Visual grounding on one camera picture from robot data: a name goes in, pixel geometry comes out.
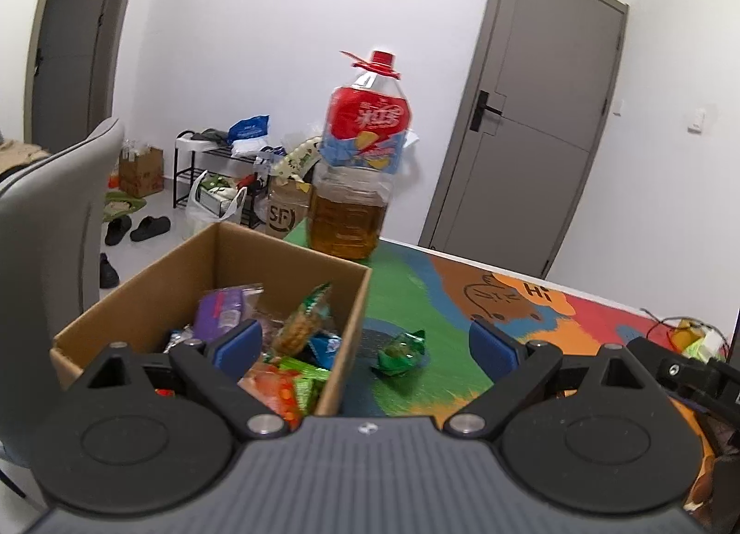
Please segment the brown liquid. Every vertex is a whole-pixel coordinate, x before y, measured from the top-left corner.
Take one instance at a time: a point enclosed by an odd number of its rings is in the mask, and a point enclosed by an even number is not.
[[[375,250],[387,205],[336,203],[314,192],[308,209],[308,245],[334,257],[359,260]]]

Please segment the black circular disc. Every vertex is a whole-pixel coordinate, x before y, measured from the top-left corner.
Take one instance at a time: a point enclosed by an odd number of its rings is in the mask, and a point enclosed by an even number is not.
[[[502,453],[515,476],[547,500],[588,513],[640,513],[684,497],[702,447],[667,399],[656,409],[578,396],[544,401],[512,419]]]
[[[36,442],[32,469],[44,493],[109,515],[154,513],[197,495],[232,451],[215,414],[155,394],[80,398],[55,411],[43,431],[53,437]]]

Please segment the plastic bottle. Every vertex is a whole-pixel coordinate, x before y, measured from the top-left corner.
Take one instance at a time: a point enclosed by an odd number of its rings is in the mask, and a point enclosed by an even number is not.
[[[393,55],[375,51],[367,62],[344,54],[362,73],[332,93],[308,209],[308,244],[358,260],[380,238],[411,112]]]

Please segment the blue gripper pad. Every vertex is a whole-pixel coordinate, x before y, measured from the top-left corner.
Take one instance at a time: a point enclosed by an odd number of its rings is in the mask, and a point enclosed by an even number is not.
[[[514,371],[528,356],[524,344],[483,319],[470,324],[468,345],[475,363],[494,383]]]
[[[239,323],[206,346],[206,359],[233,381],[239,381],[262,352],[262,326],[253,319]]]

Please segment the gray chair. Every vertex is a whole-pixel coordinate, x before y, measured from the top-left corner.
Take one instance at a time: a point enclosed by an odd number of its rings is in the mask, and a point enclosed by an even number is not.
[[[122,142],[121,122],[106,119],[0,182],[0,456],[17,465],[61,393],[51,338],[99,300],[106,184]]]

